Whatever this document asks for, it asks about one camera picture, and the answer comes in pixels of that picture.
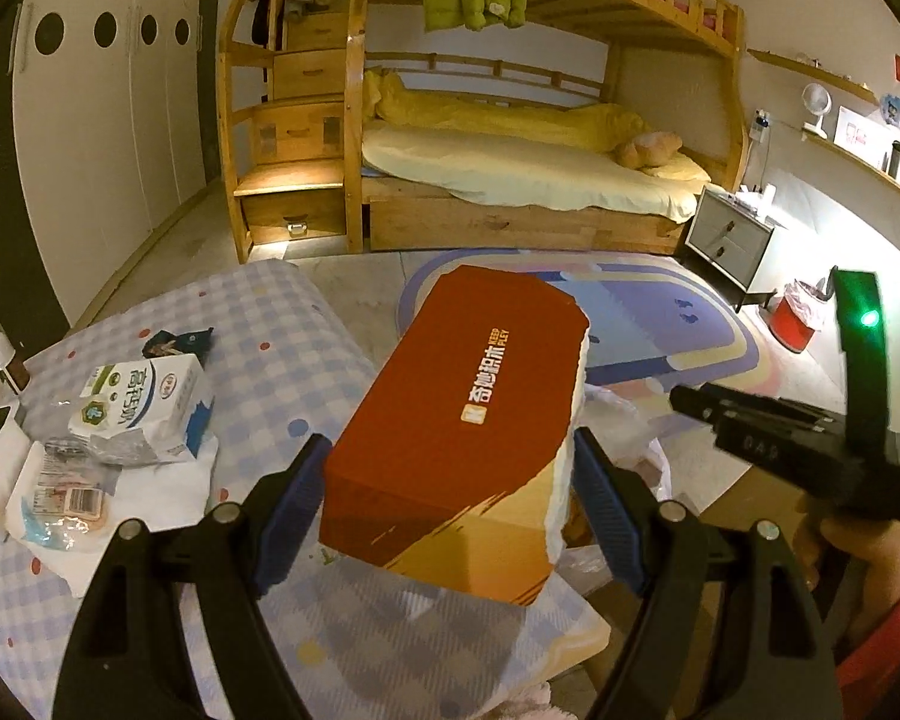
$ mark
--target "drawer handle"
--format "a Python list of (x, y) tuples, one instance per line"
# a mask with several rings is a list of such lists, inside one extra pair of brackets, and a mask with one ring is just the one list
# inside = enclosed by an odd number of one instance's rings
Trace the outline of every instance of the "drawer handle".
[(283, 220), (291, 238), (301, 238), (307, 234), (307, 214), (300, 215), (300, 217), (284, 217)]

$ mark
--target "white wardrobe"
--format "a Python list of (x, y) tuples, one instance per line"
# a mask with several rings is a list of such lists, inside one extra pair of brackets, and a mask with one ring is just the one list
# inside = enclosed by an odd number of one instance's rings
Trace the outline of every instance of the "white wardrobe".
[(50, 283), (74, 323), (204, 186), (199, 0), (24, 0), (19, 19), (17, 162)]

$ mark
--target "rug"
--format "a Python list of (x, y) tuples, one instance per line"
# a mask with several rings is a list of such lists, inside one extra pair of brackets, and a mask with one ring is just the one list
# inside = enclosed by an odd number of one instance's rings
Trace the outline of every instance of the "rug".
[(660, 437), (700, 426), (676, 415), (674, 385), (717, 382), (775, 395), (778, 364), (749, 319), (668, 257), (624, 252), (455, 250), (407, 281), (397, 306), (402, 335), (439, 276), (459, 265), (533, 274), (572, 295), (590, 319), (586, 381), (631, 400)]

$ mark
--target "table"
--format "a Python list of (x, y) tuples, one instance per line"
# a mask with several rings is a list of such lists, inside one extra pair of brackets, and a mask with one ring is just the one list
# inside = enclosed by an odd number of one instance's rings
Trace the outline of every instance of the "table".
[(741, 290), (737, 314), (754, 303), (767, 308), (783, 292), (794, 276), (794, 252), (799, 250), (794, 234), (782, 224), (759, 220), (731, 194), (712, 187), (701, 194), (686, 245)]
[[(375, 371), (317, 288), (281, 261), (212, 276), (65, 338), (28, 362), (24, 429), (63, 428), (55, 404), (102, 362), (139, 358), (144, 338), (214, 327), (207, 362), (220, 439), (211, 503), (241, 501), (317, 431), (331, 440)], [(554, 575), (530, 608), (416, 583), (317, 544), (319, 517), (261, 611), (316, 720), (463, 720), (602, 649), (608, 627)], [(47, 720), (79, 601), (24, 546), (0, 538), (0, 674)], [(192, 587), (181, 617), (208, 714), (230, 717)]]

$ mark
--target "orange box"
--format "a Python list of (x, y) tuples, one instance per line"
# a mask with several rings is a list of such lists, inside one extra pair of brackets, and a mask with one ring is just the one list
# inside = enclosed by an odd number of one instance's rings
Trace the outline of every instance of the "orange box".
[(442, 276), (327, 459), (320, 541), (532, 603), (563, 546), (588, 328), (535, 276)]

